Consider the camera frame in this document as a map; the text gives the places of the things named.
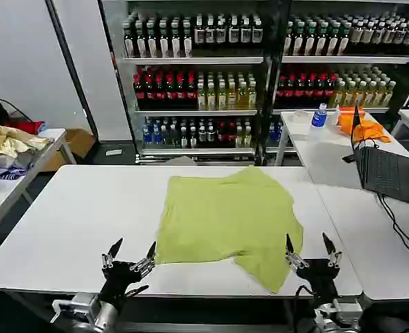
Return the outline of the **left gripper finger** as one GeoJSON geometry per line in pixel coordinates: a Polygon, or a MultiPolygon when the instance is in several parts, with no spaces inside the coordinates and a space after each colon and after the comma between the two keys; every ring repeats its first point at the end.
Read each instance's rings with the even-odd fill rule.
{"type": "Polygon", "coordinates": [[[138,261],[136,264],[130,267],[133,273],[140,274],[141,277],[146,277],[155,267],[155,251],[156,242],[154,241],[151,245],[147,255],[138,261]]]}
{"type": "Polygon", "coordinates": [[[112,268],[113,267],[113,261],[114,258],[116,257],[121,244],[123,242],[123,238],[120,238],[117,242],[112,244],[108,252],[105,254],[102,254],[102,267],[103,268],[112,268]]]}

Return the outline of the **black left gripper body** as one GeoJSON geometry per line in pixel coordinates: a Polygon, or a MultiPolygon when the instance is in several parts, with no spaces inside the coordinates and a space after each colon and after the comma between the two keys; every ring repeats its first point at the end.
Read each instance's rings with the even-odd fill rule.
{"type": "Polygon", "coordinates": [[[103,285],[98,299],[112,305],[115,309],[122,309],[125,303],[127,288],[142,280],[141,273],[130,269],[133,262],[115,261],[112,268],[103,271],[105,284],[103,285]]]}

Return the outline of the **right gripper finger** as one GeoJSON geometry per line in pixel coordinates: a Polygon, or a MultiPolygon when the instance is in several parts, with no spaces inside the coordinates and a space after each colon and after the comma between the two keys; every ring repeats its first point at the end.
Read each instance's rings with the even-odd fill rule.
{"type": "Polygon", "coordinates": [[[339,268],[340,265],[340,260],[342,258],[342,251],[341,250],[336,250],[336,247],[332,240],[327,236],[325,232],[322,233],[323,237],[323,242],[326,247],[328,256],[329,256],[329,262],[328,266],[329,267],[334,267],[334,268],[339,268]]]}
{"type": "Polygon", "coordinates": [[[286,252],[285,259],[292,269],[308,268],[309,264],[303,260],[293,248],[293,243],[289,234],[286,235],[286,252]]]}

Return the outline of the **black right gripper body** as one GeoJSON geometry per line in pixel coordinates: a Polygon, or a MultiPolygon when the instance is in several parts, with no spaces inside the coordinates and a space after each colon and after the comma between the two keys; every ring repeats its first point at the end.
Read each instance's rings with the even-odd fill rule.
{"type": "Polygon", "coordinates": [[[332,303],[338,297],[334,279],[340,268],[329,265],[328,259],[305,259],[308,266],[297,268],[296,274],[309,282],[317,304],[332,303]]]}

